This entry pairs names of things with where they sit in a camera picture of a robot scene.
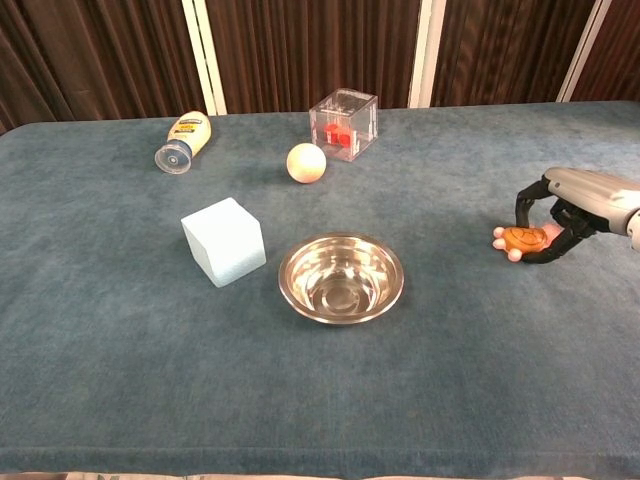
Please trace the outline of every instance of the metal bowl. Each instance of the metal bowl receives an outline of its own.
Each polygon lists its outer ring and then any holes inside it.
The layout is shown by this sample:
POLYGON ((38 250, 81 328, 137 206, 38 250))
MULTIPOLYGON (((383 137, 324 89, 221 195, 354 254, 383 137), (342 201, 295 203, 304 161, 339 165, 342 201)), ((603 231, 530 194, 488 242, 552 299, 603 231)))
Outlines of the metal bowl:
POLYGON ((358 233, 332 232, 293 247, 280 264, 278 283, 298 313, 348 325, 389 310, 402 293, 404 271, 386 245, 358 233))

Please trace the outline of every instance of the blue tablecloth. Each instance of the blue tablecloth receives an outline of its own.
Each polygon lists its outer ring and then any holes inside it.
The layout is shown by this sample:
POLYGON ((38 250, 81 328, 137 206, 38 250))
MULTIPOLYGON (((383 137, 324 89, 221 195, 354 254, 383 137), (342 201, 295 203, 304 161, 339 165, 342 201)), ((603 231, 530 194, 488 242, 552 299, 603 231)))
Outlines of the blue tablecloth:
POLYGON ((212 118, 180 176, 153 162, 173 120, 0 138, 0 471, 640 476, 640 255, 612 234, 548 265, 491 247, 548 167, 639 180, 639 104, 382 110, 311 185, 285 169, 305 113, 212 118), (217 289, 180 219, 227 197, 267 264, 217 289), (403 263, 375 321, 279 292, 287 250, 334 230, 403 263))

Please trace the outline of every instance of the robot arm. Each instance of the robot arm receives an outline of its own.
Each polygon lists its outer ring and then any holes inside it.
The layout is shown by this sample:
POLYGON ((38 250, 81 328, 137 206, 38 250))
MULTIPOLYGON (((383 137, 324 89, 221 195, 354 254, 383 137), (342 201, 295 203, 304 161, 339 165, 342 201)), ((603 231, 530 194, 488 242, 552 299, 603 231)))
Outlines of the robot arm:
POLYGON ((542 178, 518 193, 516 225, 529 227, 529 210, 536 200, 555 195, 551 208, 562 233, 549 247, 527 253, 522 261, 549 263, 596 232, 631 237, 640 252, 640 183, 605 173, 554 167, 542 178))

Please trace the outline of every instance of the transparent cube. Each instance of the transparent cube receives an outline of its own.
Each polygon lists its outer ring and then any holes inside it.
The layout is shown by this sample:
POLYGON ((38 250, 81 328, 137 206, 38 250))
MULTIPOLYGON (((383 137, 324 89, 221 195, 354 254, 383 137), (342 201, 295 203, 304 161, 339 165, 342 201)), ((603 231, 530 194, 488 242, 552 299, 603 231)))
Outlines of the transparent cube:
POLYGON ((378 97, 340 88, 310 111, 311 141, 325 155, 352 162, 378 138, 378 97))

